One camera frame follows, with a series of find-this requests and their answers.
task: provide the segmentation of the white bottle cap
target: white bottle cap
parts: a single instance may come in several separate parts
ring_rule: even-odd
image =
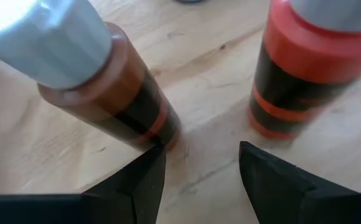
[[[88,0],[0,0],[0,59],[61,89],[99,71],[111,34]]]
[[[361,0],[290,0],[306,22],[339,32],[361,32]]]

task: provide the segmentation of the black plastic piece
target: black plastic piece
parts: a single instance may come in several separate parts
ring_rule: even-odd
[[[82,194],[0,195],[0,224],[153,224],[166,152],[154,147]]]
[[[361,223],[361,194],[302,170],[248,142],[240,173],[260,224]]]

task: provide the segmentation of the wooden table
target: wooden table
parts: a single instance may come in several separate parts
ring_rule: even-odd
[[[91,1],[126,31],[182,120],[158,223],[257,223],[238,170],[241,140],[361,191],[361,81],[295,141],[269,141],[246,121],[269,0]],[[81,192],[138,155],[48,105],[0,62],[0,193]]]

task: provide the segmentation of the paint bottle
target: paint bottle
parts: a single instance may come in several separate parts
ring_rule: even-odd
[[[6,13],[0,5],[1,60],[34,79],[46,101],[126,144],[173,146],[179,119],[118,26],[87,0],[15,2]]]
[[[361,77],[361,0],[272,0],[248,117],[295,138]]]

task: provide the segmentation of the acrylic paint bottle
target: acrylic paint bottle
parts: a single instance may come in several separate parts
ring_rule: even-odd
[[[180,122],[171,104],[125,33],[87,0],[16,1],[7,16],[0,59],[34,79],[46,101],[138,149],[173,146]]]
[[[272,0],[248,117],[295,138],[361,77],[361,0]]]

